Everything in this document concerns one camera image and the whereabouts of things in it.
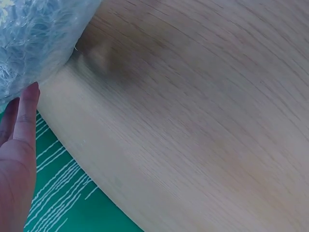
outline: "finger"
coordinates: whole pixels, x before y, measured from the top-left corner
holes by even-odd
[[[0,146],[7,142],[13,133],[16,122],[19,98],[12,100],[5,108],[4,115],[0,123]]]
[[[20,140],[35,149],[36,110],[40,91],[37,82],[24,90],[20,97],[13,139]]]

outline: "wooden board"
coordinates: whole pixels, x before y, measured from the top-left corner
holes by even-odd
[[[39,111],[147,232],[307,231],[308,10],[106,0]]]

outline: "curved wooden edge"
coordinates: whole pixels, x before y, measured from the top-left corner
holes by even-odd
[[[133,160],[134,154],[109,136],[110,122],[102,121],[108,109],[95,91],[98,77],[81,57],[75,53],[57,77],[41,86],[40,114],[85,172],[142,229],[193,231],[194,218],[169,196],[168,186],[162,188],[164,183],[143,170],[143,160]]]

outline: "green fabric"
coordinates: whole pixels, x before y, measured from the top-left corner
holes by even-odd
[[[141,232],[37,114],[37,184],[26,232]]]

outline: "wooden tabletop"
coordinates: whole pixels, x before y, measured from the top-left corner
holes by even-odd
[[[39,111],[147,232],[308,231],[308,11],[105,0]]]

